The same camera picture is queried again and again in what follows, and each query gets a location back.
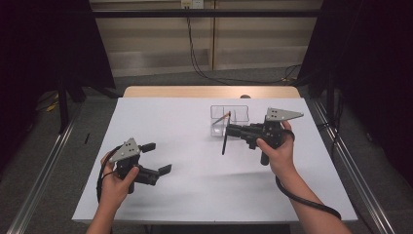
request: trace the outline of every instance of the forearm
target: forearm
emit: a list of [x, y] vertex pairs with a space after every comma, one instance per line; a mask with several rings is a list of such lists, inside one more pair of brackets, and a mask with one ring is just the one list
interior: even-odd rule
[[[303, 199], [322, 204], [303, 178], [295, 171], [279, 176], [283, 187]], [[350, 233], [336, 216], [290, 200], [306, 233]]]
[[94, 214], [94, 220], [88, 228], [87, 234], [109, 234], [116, 211], [115, 208], [107, 208], [99, 205]]

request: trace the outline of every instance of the white table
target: white table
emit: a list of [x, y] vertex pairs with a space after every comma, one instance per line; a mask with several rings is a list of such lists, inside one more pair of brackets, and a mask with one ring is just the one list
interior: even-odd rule
[[158, 169], [172, 164], [156, 186], [136, 184], [115, 221], [142, 224], [287, 223], [297, 216], [279, 192], [270, 168], [260, 164], [259, 149], [229, 138], [210, 136], [211, 105], [247, 105], [249, 123], [262, 123], [268, 107], [303, 112], [291, 120], [296, 135], [294, 163], [300, 175], [343, 220], [357, 216], [335, 171], [310, 111], [302, 98], [124, 97], [118, 104], [73, 220], [90, 222], [97, 207], [95, 185], [100, 158], [129, 137], [156, 142], [139, 163]]

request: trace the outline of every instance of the white tabletop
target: white tabletop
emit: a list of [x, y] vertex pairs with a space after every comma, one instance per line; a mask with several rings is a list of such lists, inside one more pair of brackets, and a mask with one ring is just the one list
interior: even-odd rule
[[295, 133], [294, 163], [300, 175], [343, 220], [356, 220], [343, 184], [331, 163], [318, 129], [302, 98], [239, 99], [124, 97], [96, 155], [94, 167], [72, 217], [89, 223], [97, 208], [96, 180], [102, 156], [130, 137], [138, 144], [155, 142], [139, 164], [157, 170], [172, 164], [155, 186], [135, 184], [134, 193], [117, 211], [115, 221], [167, 223], [285, 223], [297, 221], [288, 198], [277, 188], [261, 151], [244, 140], [210, 135], [212, 105], [247, 105], [249, 123], [263, 123], [268, 107], [303, 112], [290, 121]]

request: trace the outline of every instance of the right hand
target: right hand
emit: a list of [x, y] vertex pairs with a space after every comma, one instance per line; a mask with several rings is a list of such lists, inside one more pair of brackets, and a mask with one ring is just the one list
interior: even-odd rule
[[[291, 125], [287, 121], [282, 122], [282, 126], [286, 130], [291, 131]], [[272, 148], [262, 138], [257, 139], [258, 147], [268, 155], [270, 159], [270, 167], [273, 173], [278, 177], [283, 177], [289, 173], [295, 172], [293, 162], [293, 147], [294, 140], [291, 135], [284, 134], [284, 143], [277, 149]]]

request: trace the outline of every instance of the hand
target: hand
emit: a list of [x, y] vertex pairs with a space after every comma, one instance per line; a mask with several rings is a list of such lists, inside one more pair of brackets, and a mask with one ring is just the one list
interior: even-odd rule
[[[286, 130], [291, 131], [291, 125], [287, 121], [283, 121], [282, 126]], [[288, 175], [291, 172], [296, 172], [293, 162], [294, 139], [291, 135], [284, 134], [283, 141], [284, 143], [280, 147], [274, 149], [263, 139], [257, 139], [258, 147], [268, 155], [271, 170], [278, 177]]]
[[[107, 156], [108, 154], [100, 160], [100, 164]], [[113, 163], [107, 162], [103, 169], [103, 174], [107, 176], [103, 179], [99, 205], [117, 211], [127, 197], [129, 186], [139, 173], [139, 168], [133, 167], [124, 179], [120, 179], [118, 174], [113, 172], [114, 167]]]

